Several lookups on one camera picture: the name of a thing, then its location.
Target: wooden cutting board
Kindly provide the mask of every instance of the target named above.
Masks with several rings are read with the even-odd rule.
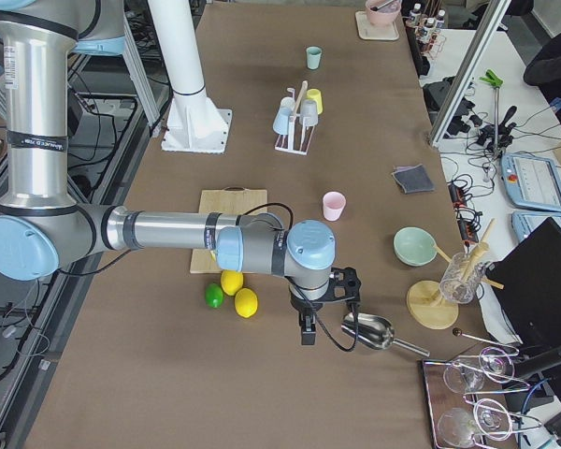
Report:
[[[241,214],[268,202],[267,190],[228,189],[202,190],[199,200],[199,213],[222,212]],[[212,254],[208,250],[193,250],[189,272],[220,273]]]

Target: small bottle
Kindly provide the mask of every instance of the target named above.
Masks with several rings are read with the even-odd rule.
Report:
[[[422,27],[420,33],[420,42],[422,42],[423,44],[427,44],[428,42],[430,42],[430,37],[432,37],[435,26],[436,24],[434,17],[429,17],[428,19],[426,19],[426,22]]]
[[[418,26],[420,22],[420,16],[422,15],[422,5],[416,3],[413,5],[413,9],[410,11],[410,16],[408,17],[408,25],[409,26]]]
[[[437,33],[440,33],[440,30],[442,28],[444,28],[444,26],[445,26],[445,14],[446,13],[445,13],[444,9],[441,9],[439,11],[439,14],[437,14],[437,17],[436,17],[436,19],[437,19],[437,26],[436,26]]]

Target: gray cloth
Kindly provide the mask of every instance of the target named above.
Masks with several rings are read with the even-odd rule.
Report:
[[[434,183],[422,164],[415,167],[397,167],[392,174],[405,194],[434,192]]]

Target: gray floor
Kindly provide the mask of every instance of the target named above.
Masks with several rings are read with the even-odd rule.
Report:
[[[336,7],[363,7],[365,0],[236,0],[239,3],[264,3],[270,5],[310,5],[310,6],[336,6]],[[459,28],[472,18],[471,11],[464,7],[447,5],[449,13],[449,28]],[[548,40],[548,35],[540,27],[534,16],[527,14],[524,17],[505,17],[502,21],[509,30],[507,31],[513,46],[517,49],[522,60],[528,64],[538,53],[542,45]]]

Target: bowl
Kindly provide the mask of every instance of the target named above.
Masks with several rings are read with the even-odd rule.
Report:
[[[384,3],[385,0],[366,0],[366,17],[367,21],[375,26],[390,25],[395,21],[397,16],[401,14],[401,0],[395,0],[390,5],[379,11],[373,11],[371,8]]]
[[[404,227],[393,239],[397,258],[411,267],[426,265],[437,256],[433,237],[419,227]]]

